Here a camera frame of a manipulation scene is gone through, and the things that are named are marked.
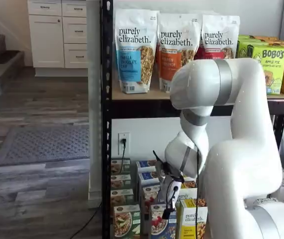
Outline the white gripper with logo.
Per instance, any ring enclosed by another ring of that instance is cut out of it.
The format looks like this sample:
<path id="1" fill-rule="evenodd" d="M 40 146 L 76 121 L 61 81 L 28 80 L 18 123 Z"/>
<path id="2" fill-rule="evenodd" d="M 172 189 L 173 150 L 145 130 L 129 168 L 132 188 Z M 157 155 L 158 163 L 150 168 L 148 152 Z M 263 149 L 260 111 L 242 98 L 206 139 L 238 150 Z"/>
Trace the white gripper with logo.
<path id="1" fill-rule="evenodd" d="M 168 220 L 170 214 L 176 210 L 182 183 L 174 179 L 165 179 L 160 185 L 159 199 L 165 202 L 162 218 Z"/>

